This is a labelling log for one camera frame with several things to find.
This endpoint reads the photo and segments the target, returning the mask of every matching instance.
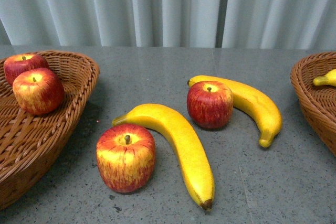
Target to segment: table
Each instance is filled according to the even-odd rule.
[[[81,52],[100,77],[78,126],[45,176],[0,211],[0,223],[336,223],[336,160],[301,113],[290,70],[313,50],[0,46],[0,58],[36,50]],[[270,96],[283,116],[272,146],[234,110],[220,131],[193,122],[216,182],[211,212],[198,207],[183,182],[177,158],[152,131],[157,164],[140,190],[118,194],[102,181],[96,143],[111,121],[141,103],[186,109],[187,80],[198,74],[244,82]]]

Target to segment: woven basket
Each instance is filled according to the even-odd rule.
[[[66,97],[33,116],[18,106],[0,61],[0,209],[18,200],[50,169],[67,143],[99,76],[99,66],[74,52],[40,51],[61,79]]]
[[[313,85],[313,79],[336,68],[336,52],[299,60],[290,73],[301,110],[311,127],[336,156],[336,87]]]

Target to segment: white curtain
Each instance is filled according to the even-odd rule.
[[[1,45],[336,49],[336,0],[0,0]]]

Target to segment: apple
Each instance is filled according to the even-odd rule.
[[[35,69],[49,68],[47,60],[39,54],[20,54],[7,58],[4,62],[6,81],[12,86],[19,74]]]
[[[55,110],[65,97],[61,80],[48,68],[21,73],[13,82],[13,93],[19,106],[34,115]]]
[[[154,171],[155,140],[140,125],[120,124],[102,134],[96,154],[104,183],[118,193],[130,193],[144,186]]]
[[[201,81],[187,94],[187,110],[191,119],[205,129],[224,127],[233,112],[233,93],[224,83]]]

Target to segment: banana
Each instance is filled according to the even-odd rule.
[[[203,146],[189,121],[179,112],[161,104],[141,104],[115,118],[112,125],[138,124],[161,133],[177,155],[191,198],[210,211],[215,194],[214,176]]]
[[[336,87],[336,69],[330,70],[324,76],[317,76],[314,78],[315,86],[331,85]]]
[[[259,145],[267,148],[272,144],[282,128],[282,116],[271,98],[249,85],[219,77],[195,76],[187,84],[191,87],[200,81],[219,81],[226,84],[233,92],[233,106],[248,114],[261,131]]]

